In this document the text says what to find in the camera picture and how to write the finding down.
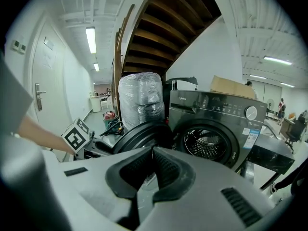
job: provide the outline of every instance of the white box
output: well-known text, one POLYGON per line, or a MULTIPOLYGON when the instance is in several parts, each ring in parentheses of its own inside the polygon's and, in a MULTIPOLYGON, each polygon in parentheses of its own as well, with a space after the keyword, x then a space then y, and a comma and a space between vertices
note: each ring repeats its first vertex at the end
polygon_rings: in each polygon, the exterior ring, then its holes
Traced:
POLYGON ((77 118, 67 127, 61 137, 77 153, 90 141, 90 130, 80 118, 77 118))

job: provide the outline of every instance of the bubble wrap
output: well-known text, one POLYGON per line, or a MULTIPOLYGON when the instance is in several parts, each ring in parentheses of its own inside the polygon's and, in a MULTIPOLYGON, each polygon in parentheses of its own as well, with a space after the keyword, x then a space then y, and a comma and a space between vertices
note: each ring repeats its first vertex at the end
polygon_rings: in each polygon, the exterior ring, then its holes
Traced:
POLYGON ((126 130, 146 121, 165 118, 162 89, 160 76, 155 73, 132 74, 121 78, 118 92, 126 130))

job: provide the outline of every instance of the white ceiling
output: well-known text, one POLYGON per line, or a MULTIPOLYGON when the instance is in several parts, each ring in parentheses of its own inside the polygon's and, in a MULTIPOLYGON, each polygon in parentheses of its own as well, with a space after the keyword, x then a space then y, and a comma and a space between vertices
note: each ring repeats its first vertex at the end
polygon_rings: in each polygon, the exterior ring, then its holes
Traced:
MULTIPOLYGON (((233 14, 232 23, 239 43, 244 78, 266 77, 264 82, 281 82, 308 88, 308 54, 299 32, 275 0, 224 0, 233 14), (268 62, 264 56, 288 60, 291 66, 268 62)), ((64 14, 59 16, 73 35, 95 83, 112 80, 114 25, 123 0, 62 0, 64 14), (97 54, 91 54, 85 28, 95 26, 97 54), (94 70, 98 62, 100 71, 94 70)), ((228 19, 230 13, 224 13, 228 19)))
POLYGON ((64 14, 59 20, 70 30, 96 84, 112 81, 114 25, 122 3, 123 0, 61 0, 64 14), (97 54, 89 50, 85 31, 88 26, 95 27, 97 54), (94 62, 98 62, 99 72, 94 62))
POLYGON ((234 15, 243 75, 268 78, 296 88, 308 88, 308 54, 293 22, 275 0, 229 0, 234 15), (288 60, 283 65, 263 60, 271 56, 288 60))

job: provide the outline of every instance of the door handle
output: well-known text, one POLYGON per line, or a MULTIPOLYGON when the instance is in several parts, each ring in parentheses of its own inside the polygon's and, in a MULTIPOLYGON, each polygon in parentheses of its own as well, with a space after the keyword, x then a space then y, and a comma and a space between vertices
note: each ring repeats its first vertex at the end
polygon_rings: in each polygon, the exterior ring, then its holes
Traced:
POLYGON ((35 92, 36 92, 38 110, 40 111, 40 110, 43 109, 43 107, 42 107, 42 101, 41 101, 40 95, 43 94, 43 93, 46 93, 46 92, 45 92, 45 91, 40 91, 40 90, 39 90, 39 84, 38 84, 38 83, 35 84, 35 92))

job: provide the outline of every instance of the ceiling light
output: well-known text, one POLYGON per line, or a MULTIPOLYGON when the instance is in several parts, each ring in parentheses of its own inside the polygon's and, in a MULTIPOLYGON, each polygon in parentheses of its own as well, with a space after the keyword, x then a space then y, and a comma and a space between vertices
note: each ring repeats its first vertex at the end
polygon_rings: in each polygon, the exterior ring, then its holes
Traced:
POLYGON ((264 60, 269 60, 269 61, 273 61, 273 62, 277 62, 277 63, 281 63, 281 64, 286 64, 286 65, 292 64, 291 62, 287 62, 287 61, 284 61, 284 60, 280 60, 280 59, 276 59, 276 58, 272 58, 272 57, 268 57, 268 56, 265 56, 264 60))
POLYGON ((96 54, 95 27, 87 27, 86 34, 91 54, 96 54))
POLYGON ((295 87, 295 86, 292 86, 292 85, 289 85, 289 84, 285 84, 285 83, 280 83, 280 84, 282 84, 282 85, 284 85, 284 86, 288 86, 288 87, 295 87))
POLYGON ((266 79, 265 77, 256 76, 256 75, 250 75, 250 76, 251 76, 251 77, 254 77, 254 78, 266 79))
POLYGON ((100 68, 98 67, 98 63, 93 63, 93 65, 94 65, 96 71, 100 70, 100 68))

